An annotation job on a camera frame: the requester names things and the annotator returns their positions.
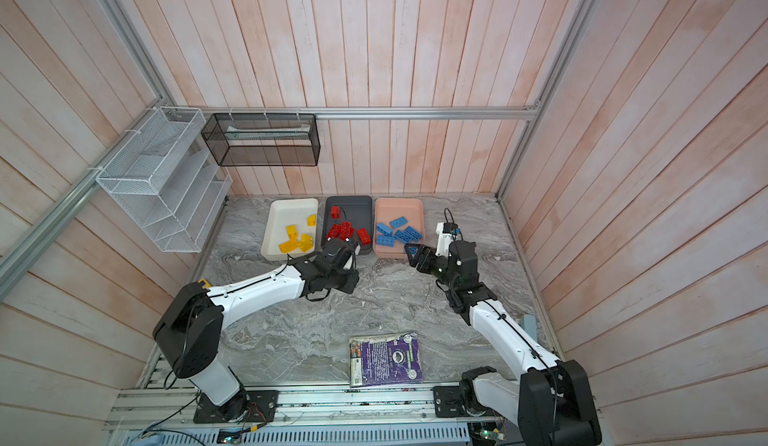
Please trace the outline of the blue lego brick low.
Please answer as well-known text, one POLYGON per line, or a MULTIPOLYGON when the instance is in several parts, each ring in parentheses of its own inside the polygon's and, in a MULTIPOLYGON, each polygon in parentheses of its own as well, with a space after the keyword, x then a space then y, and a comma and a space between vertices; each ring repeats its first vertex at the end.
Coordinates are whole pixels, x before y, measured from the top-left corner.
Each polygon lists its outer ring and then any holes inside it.
POLYGON ((408 244, 412 241, 411 235, 404 230, 395 230, 393 233, 394 238, 403 244, 408 244))

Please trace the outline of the red lego brick low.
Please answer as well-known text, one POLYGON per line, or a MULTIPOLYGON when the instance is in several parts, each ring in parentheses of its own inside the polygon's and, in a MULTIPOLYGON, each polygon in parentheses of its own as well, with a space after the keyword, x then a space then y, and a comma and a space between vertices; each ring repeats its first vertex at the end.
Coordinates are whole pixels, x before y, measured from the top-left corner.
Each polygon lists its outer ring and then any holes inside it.
POLYGON ((370 235, 365 228, 357 229, 356 235, 361 246, 368 246, 371 244, 370 235))

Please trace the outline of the yellow curved lego brick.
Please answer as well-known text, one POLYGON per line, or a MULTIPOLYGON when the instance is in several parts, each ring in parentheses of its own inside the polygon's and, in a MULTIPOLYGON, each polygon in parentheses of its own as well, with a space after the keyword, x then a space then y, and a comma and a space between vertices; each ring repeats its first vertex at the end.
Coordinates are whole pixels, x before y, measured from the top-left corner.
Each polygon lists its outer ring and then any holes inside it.
POLYGON ((299 248, 299 242, 295 239, 290 239, 279 245, 279 249, 282 254, 290 253, 299 248))

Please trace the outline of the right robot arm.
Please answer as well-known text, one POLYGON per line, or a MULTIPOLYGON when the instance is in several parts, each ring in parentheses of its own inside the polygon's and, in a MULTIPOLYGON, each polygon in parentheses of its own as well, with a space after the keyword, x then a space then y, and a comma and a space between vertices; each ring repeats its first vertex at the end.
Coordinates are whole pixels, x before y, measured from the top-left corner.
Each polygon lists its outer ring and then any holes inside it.
POLYGON ((600 445, 599 424, 588 375, 575 360, 563 361, 538 344, 480 281, 476 244, 442 235, 436 248, 409 243, 405 252, 417 271, 435 277, 451 309, 479 332, 516 379, 493 368, 462 375, 465 407, 493 410, 512 422, 527 445, 600 445))

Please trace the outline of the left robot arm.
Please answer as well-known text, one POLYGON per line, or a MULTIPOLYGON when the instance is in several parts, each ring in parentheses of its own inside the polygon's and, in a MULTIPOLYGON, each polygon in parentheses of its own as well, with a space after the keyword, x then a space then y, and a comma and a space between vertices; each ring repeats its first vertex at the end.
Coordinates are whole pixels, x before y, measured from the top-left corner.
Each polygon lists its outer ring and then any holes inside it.
POLYGON ((231 422, 245 417, 250 401, 242 382, 219 351, 231 324, 272 305, 339 290, 351 294, 358 281, 359 247, 329 240, 319 251, 288 258, 263 275, 223 286, 201 279, 182 287, 153 330, 153 338, 178 379, 190 381, 203 399, 231 422))

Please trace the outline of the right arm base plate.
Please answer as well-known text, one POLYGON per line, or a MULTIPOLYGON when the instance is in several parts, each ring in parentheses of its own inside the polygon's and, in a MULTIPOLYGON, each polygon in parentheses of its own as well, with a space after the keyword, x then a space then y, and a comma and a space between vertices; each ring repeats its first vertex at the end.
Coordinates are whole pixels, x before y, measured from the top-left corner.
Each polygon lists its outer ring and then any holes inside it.
POLYGON ((438 418, 480 417, 487 414, 483 406, 475 405, 462 386, 432 388, 434 412, 438 418))

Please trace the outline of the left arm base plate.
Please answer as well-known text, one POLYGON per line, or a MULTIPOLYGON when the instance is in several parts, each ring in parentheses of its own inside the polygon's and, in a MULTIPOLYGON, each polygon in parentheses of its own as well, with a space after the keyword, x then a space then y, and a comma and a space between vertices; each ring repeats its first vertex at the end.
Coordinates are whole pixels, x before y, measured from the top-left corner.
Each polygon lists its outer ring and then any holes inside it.
POLYGON ((200 395, 194 413, 194 424, 269 423, 274 420, 278 404, 277 390, 244 390, 221 406, 216 406, 205 393, 200 395))

